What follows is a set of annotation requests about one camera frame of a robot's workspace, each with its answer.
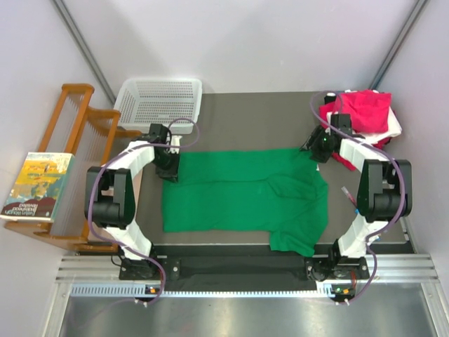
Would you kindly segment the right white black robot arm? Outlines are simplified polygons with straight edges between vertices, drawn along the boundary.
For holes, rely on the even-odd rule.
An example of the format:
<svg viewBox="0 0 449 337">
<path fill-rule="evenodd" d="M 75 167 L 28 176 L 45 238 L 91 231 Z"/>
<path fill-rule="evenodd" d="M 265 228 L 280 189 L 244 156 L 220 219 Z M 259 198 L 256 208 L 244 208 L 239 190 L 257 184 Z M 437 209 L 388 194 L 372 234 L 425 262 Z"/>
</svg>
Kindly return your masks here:
<svg viewBox="0 0 449 337">
<path fill-rule="evenodd" d="M 331 246 L 327 258 L 307 260 L 307 274 L 319 282 L 328 277 L 346 278 L 351 272 L 366 278 L 365 255 L 370 245 L 412 210 L 412 165 L 355 135 L 348 114 L 332 114 L 328 127 L 317 126 L 305 147 L 318 163 L 326 163 L 337 153 L 361 174 L 354 221 Z"/>
</svg>

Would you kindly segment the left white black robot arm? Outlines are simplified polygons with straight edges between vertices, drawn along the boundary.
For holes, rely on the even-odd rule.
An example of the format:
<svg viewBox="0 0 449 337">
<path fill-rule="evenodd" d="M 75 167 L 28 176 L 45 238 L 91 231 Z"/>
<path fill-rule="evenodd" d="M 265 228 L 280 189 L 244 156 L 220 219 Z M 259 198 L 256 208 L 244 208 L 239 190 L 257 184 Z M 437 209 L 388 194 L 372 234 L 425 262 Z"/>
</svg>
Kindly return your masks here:
<svg viewBox="0 0 449 337">
<path fill-rule="evenodd" d="M 106 231 L 119 246 L 122 280 L 146 280 L 162 275 L 152 242 L 136 221 L 134 179 L 148 164 L 160 179 L 178 181 L 180 138 L 163 124 L 132 139 L 126 149 L 102 166 L 92 166 L 86 175 L 85 217 Z"/>
</svg>

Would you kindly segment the green t shirt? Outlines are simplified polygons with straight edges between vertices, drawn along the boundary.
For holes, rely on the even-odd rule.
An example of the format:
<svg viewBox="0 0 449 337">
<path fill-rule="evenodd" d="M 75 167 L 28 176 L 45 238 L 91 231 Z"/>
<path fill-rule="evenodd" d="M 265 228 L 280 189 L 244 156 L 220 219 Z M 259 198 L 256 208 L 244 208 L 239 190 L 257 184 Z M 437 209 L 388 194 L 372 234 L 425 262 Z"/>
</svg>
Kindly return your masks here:
<svg viewBox="0 0 449 337">
<path fill-rule="evenodd" d="M 164 232 L 268 232 L 271 250 L 311 257 L 328 224 L 328 184 L 295 148 L 185 152 L 161 209 Z"/>
</svg>

